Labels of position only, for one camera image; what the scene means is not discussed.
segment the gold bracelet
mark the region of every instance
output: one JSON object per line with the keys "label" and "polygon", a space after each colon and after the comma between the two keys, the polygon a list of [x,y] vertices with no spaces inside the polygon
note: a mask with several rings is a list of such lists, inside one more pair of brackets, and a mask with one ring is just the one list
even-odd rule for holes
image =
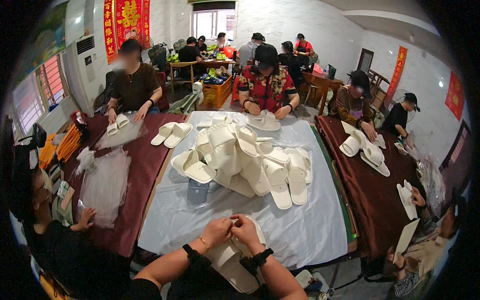
{"label": "gold bracelet", "polygon": [[207,251],[209,251],[209,250],[210,250],[210,246],[208,245],[207,241],[205,241],[205,240],[202,238],[202,236],[199,236],[198,238],[199,238],[199,239],[202,241],[202,243],[205,245],[205,247],[207,248]]}

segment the maroon tablecloth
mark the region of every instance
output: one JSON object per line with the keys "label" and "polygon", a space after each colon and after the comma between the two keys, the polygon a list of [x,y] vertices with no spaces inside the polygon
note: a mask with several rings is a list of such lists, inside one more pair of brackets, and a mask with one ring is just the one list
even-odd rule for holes
{"label": "maroon tablecloth", "polygon": [[410,223],[396,189],[396,184],[416,176],[415,161],[401,155],[393,134],[379,132],[385,139],[382,149],[390,176],[385,177],[367,165],[357,154],[348,157],[339,146],[347,139],[342,123],[332,117],[317,117],[319,131],[338,162],[340,177],[348,193],[359,229],[359,248],[362,256],[385,255],[390,246],[396,247],[403,227]]}
{"label": "maroon tablecloth", "polygon": [[[126,257],[132,254],[142,223],[145,205],[148,202],[156,177],[169,150],[163,144],[153,146],[150,144],[150,141],[158,133],[160,126],[168,122],[182,122],[184,119],[184,115],[147,114],[144,125],[148,129],[148,134],[123,146],[123,150],[128,151],[128,156],[132,158],[128,173],[129,187],[125,196],[125,204],[119,209],[113,229],[96,228],[95,226],[91,229],[91,239],[94,244]],[[107,128],[108,117],[95,116],[87,118],[86,122],[90,137],[80,148],[92,147],[99,140],[100,135]],[[65,173],[65,180],[75,189],[75,194],[72,198],[74,219],[83,180],[83,175],[80,177],[71,175],[78,166],[78,161],[76,160],[78,151],[79,149],[62,168]],[[95,153],[95,157],[103,156],[110,151],[110,149],[98,150]]]}

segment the crate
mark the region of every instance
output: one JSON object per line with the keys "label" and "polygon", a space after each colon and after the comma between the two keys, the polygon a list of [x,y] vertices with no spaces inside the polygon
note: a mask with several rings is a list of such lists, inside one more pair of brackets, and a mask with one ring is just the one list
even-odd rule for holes
{"label": "crate", "polygon": [[204,84],[204,100],[201,106],[221,108],[232,92],[232,76],[221,85]]}

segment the red floral shirt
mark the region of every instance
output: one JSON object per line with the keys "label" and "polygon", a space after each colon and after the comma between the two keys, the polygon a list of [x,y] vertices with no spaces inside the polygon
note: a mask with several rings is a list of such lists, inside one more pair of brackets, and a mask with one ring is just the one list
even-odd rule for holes
{"label": "red floral shirt", "polygon": [[267,77],[253,71],[256,66],[246,66],[243,68],[237,89],[239,91],[249,91],[249,100],[260,106],[260,110],[267,109],[273,113],[282,107],[285,94],[296,94],[297,90],[293,80],[287,70],[280,68],[280,74],[272,74]]}

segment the white tablecloth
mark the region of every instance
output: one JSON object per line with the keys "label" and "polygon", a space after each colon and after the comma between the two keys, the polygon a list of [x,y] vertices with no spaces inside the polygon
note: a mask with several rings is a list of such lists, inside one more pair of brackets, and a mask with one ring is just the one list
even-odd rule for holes
{"label": "white tablecloth", "polygon": [[[195,111],[188,123],[192,132],[174,149],[172,157],[194,145],[201,128],[196,124],[214,115],[229,115],[246,124],[246,115],[234,112]],[[312,182],[307,186],[308,201],[302,206],[278,209],[271,194],[248,198],[210,182],[204,204],[187,200],[188,178],[178,175],[170,162],[140,233],[138,246],[160,254],[172,252],[197,238],[212,218],[233,214],[252,215],[260,224],[267,247],[288,269],[321,264],[347,253],[345,223],[327,162],[307,121],[284,119],[278,131],[254,130],[258,136],[274,137],[274,146],[303,147],[310,154]]]}

